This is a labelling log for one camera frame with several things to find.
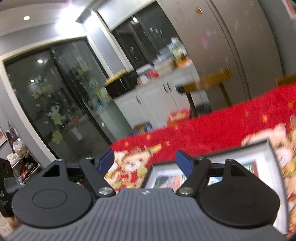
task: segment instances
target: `wooden chair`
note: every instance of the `wooden chair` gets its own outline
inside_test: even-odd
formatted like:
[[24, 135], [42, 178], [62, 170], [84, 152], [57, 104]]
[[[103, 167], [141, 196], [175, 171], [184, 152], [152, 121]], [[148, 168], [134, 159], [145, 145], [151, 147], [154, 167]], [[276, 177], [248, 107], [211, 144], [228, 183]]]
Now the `wooden chair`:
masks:
[[191, 96], [191, 92], [207, 90], [211, 87], [219, 85], [227, 105], [231, 106], [230, 98], [223, 84], [224, 81], [230, 80], [231, 78], [232, 78], [232, 75], [231, 75], [230, 69], [223, 68], [215, 73], [201, 76], [198, 82], [193, 81], [182, 86], [177, 86], [176, 90], [179, 93], [185, 93], [187, 95], [187, 98], [191, 107], [192, 116], [197, 117], [197, 111]]
[[296, 83], [296, 74], [285, 75], [281, 78], [277, 78], [276, 79], [276, 88], [278, 88], [279, 86], [282, 86], [282, 85], [288, 85], [288, 84], [292, 84], [292, 83]]

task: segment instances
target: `red tablecloth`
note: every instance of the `red tablecloth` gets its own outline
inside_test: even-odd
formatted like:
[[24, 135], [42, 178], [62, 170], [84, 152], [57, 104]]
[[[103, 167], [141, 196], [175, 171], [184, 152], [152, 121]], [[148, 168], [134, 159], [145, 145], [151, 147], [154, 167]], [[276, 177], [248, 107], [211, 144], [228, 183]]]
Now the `red tablecloth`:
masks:
[[[282, 164], [282, 168], [283, 173], [288, 173], [284, 178], [292, 208], [296, 204], [296, 131], [295, 138], [293, 135], [296, 121], [291, 116], [295, 114], [296, 85], [288, 85], [201, 118], [124, 138], [111, 146], [116, 151], [115, 164], [106, 179], [116, 190], [140, 187], [151, 163], [173, 160], [179, 149], [197, 156], [238, 147], [243, 139], [244, 144], [248, 144], [270, 137], [276, 151], [285, 146], [291, 154], [288, 164]], [[290, 215], [293, 231], [296, 227], [296, 208], [291, 210]]]

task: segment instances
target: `gray ribbed surface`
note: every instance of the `gray ribbed surface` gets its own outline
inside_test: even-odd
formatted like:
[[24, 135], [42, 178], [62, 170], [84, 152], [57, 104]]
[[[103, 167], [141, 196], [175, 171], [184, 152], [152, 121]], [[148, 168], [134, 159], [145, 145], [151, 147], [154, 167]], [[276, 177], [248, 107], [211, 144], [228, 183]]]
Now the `gray ribbed surface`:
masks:
[[166, 189], [122, 189], [99, 199], [81, 220], [58, 229], [21, 226], [9, 241], [238, 241], [286, 240], [272, 226], [237, 230], [209, 219], [193, 198]]

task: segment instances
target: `framed picture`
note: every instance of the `framed picture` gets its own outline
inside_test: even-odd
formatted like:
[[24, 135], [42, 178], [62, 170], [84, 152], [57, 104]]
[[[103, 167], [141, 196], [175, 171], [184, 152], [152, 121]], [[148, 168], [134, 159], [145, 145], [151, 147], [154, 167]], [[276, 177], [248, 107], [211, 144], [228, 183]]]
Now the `framed picture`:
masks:
[[[274, 227], [283, 234], [288, 232], [289, 213], [286, 190], [280, 167], [268, 140], [202, 157], [208, 158], [212, 163], [225, 163], [226, 159], [234, 159], [272, 188], [280, 198], [280, 208]], [[159, 163], [151, 165], [141, 187], [169, 187], [176, 191], [185, 180], [186, 177], [175, 162]], [[222, 177], [211, 177], [208, 185], [221, 180]]]
[[291, 19], [296, 20], [296, 0], [282, 0]]
[[0, 128], [0, 146], [2, 146], [7, 141], [4, 132]]

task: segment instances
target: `ceiling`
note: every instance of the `ceiling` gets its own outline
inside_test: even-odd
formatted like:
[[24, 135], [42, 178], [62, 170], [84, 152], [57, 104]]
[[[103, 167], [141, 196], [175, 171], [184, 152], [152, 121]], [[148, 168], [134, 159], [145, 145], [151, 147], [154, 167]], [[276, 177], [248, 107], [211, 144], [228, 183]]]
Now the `ceiling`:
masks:
[[0, 0], [0, 36], [61, 19], [75, 21], [94, 0]]

